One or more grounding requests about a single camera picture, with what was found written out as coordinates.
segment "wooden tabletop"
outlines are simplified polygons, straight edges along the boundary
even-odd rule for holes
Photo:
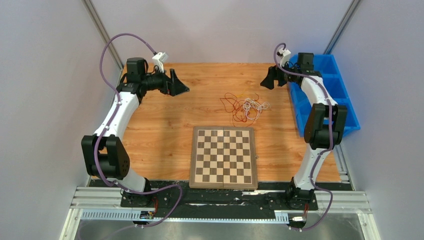
[[[290,181],[302,162],[306,143],[299,137],[287,86],[260,86],[271,63],[169,63],[190,92],[171,97],[149,91],[132,115],[123,137],[131,167],[151,180],[188,180],[195,126],[232,126],[232,114],[220,98],[225,93],[268,102],[254,122],[259,181]],[[247,123],[236,123],[246,127]],[[322,165],[317,180],[339,182],[334,155]]]

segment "gray wall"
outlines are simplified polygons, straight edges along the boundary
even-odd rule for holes
[[[0,239],[56,240],[88,179],[81,138],[112,102],[104,44],[79,0],[2,1],[0,26]]]
[[[286,42],[292,52],[324,52],[351,0],[93,0],[110,36],[133,33],[168,62],[270,63]],[[115,47],[124,61],[151,58],[138,40]]]
[[[424,1],[364,0],[333,54],[362,129],[343,140],[384,240],[423,239]]]

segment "light chessboard square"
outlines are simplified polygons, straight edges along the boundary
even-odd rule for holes
[[[258,188],[252,127],[197,126],[192,146],[191,188]]]

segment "chessboard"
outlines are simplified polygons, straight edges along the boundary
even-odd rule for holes
[[[257,189],[253,128],[195,127],[189,186],[201,189]]]

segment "blue bin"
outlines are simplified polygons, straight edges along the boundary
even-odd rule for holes
[[[294,55],[290,62],[296,63],[298,61],[298,55]],[[347,107],[347,118],[344,126],[343,137],[346,137],[349,133],[354,130],[359,130],[357,116],[352,106],[351,100],[349,99],[348,92],[346,91],[345,84],[343,84],[342,76],[337,67],[336,60],[333,55],[314,55],[313,57],[314,70],[319,71],[322,75],[324,86],[327,89],[330,96],[339,104]],[[294,83],[289,82],[288,88],[291,95],[291,101],[293,102],[294,113],[296,116],[297,130],[301,137],[304,136],[305,125],[308,121],[309,113],[311,112],[311,104],[306,97],[306,94],[300,89],[300,87]]]

